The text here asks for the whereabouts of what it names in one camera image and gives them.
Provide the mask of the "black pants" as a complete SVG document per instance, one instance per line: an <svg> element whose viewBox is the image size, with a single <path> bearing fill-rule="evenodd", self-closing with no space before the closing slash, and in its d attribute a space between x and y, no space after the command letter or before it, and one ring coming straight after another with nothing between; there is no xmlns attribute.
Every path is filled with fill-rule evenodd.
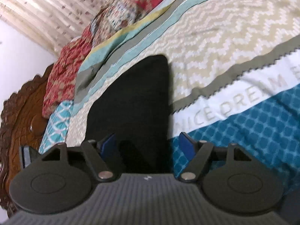
<svg viewBox="0 0 300 225"><path fill-rule="evenodd" d="M122 73L93 103L85 139L117 173L170 173L167 140L170 70L164 55L146 57Z"/></svg>

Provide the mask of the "carved wooden headboard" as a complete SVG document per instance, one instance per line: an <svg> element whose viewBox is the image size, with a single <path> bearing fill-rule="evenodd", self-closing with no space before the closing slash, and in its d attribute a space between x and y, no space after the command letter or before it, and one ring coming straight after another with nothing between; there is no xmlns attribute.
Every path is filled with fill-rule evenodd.
<svg viewBox="0 0 300 225"><path fill-rule="evenodd" d="M9 196L9 185L21 170L19 147L29 145L38 150L48 120L42 117L43 99L48 77L53 68L46 68L43 76L36 75L24 83L18 92L4 101L1 112L1 208L8 217L16 212Z"/></svg>

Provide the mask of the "teal lattice pillow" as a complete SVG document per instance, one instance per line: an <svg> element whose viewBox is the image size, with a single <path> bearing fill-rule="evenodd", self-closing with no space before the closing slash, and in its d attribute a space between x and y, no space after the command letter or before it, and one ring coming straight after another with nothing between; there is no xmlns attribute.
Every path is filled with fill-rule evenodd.
<svg viewBox="0 0 300 225"><path fill-rule="evenodd" d="M39 147L39 153L41 155L57 143L65 142L73 106L73 100L65 100L61 102L56 110L50 115Z"/></svg>

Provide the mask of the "chevron patterned bedspread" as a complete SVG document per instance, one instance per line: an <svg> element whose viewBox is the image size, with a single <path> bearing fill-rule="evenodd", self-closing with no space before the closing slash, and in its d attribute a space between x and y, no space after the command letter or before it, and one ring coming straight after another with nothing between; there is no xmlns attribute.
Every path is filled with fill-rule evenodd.
<svg viewBox="0 0 300 225"><path fill-rule="evenodd" d="M179 134L217 146L238 143L299 187L299 0L184 0L116 48L75 104L68 146L94 139L92 106L142 59L164 55L171 69L173 171L188 165Z"/></svg>

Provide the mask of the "floral curtain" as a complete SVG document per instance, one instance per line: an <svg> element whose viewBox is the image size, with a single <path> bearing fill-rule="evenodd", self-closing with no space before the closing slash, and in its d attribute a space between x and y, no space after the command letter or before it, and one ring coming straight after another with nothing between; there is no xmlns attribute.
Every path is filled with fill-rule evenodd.
<svg viewBox="0 0 300 225"><path fill-rule="evenodd" d="M48 52L61 49L109 0L1 0L1 20Z"/></svg>

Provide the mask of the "red floral pillow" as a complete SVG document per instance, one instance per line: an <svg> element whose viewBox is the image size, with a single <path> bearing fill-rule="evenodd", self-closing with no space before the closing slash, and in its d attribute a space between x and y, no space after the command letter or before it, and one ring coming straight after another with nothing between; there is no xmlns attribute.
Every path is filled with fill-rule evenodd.
<svg viewBox="0 0 300 225"><path fill-rule="evenodd" d="M46 119L64 100L74 99L77 72L91 49L145 17L163 0L110 0L101 6L81 37L68 43L48 77L42 116Z"/></svg>

